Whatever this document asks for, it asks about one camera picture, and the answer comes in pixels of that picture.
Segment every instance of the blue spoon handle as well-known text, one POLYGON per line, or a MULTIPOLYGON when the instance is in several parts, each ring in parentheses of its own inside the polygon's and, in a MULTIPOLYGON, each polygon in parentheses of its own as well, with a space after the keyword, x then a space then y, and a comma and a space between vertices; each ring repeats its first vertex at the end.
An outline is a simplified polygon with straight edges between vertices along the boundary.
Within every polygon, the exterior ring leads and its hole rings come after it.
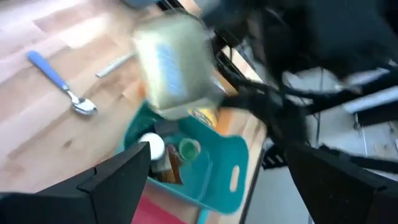
POLYGON ((29 60, 36 65, 51 81, 64 91, 69 90, 68 85, 63 81, 60 75, 51 67, 43 56, 36 51, 30 51, 27 54, 29 60))

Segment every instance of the wooden table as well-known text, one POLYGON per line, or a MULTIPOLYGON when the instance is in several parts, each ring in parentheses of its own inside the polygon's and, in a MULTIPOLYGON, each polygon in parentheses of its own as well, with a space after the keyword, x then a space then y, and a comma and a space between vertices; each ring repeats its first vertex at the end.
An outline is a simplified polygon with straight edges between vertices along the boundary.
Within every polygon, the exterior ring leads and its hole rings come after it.
MULTIPOLYGON (((184 5, 198 9, 188 0, 184 5)), ((1 191, 37 192, 114 154, 144 97, 139 66, 131 60, 102 79, 95 72, 131 50, 130 36, 141 19, 160 13, 156 6, 135 11, 117 0, 0 2, 1 191), (72 111, 68 96, 26 59, 29 50, 46 57, 73 92, 92 100, 99 113, 85 118, 72 111)), ((258 79, 239 54, 234 63, 258 79)), ((221 114, 217 131, 241 134, 248 144, 248 189, 266 129, 247 112, 221 114)), ((181 220, 195 221, 196 207, 151 187, 144 193, 181 220)), ((243 204, 233 215, 211 214, 208 223, 237 223, 243 204)))

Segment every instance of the white bottle cap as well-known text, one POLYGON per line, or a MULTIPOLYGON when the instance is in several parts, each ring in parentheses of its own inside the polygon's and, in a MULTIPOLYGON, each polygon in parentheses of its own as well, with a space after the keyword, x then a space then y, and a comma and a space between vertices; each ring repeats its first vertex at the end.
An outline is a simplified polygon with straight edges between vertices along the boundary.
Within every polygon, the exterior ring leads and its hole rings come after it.
POLYGON ((163 156, 165 151, 165 144, 163 142, 163 139, 159 135, 155 133, 146 133, 138 140, 138 142, 144 141, 149 142, 150 159, 152 161, 158 160, 163 156))

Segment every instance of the spoon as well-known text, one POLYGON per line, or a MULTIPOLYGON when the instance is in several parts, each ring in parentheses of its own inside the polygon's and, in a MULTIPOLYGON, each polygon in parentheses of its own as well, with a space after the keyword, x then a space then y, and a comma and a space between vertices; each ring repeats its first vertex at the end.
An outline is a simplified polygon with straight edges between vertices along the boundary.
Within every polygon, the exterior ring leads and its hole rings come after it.
POLYGON ((27 53, 29 60, 39 68, 51 81, 54 82, 62 91, 69 95, 72 100, 72 107, 75 111, 84 115, 93 115, 97 112, 97 107, 93 102, 86 98, 79 98, 74 95, 69 86, 60 77, 60 75, 51 67, 51 65, 38 52, 30 51, 27 53))

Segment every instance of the pink object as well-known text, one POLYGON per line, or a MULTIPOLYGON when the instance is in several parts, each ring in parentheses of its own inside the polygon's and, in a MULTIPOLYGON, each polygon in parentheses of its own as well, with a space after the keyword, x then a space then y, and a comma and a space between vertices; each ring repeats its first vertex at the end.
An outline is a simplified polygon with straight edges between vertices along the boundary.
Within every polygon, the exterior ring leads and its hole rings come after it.
POLYGON ((142 196, 131 224, 186 224, 142 196))

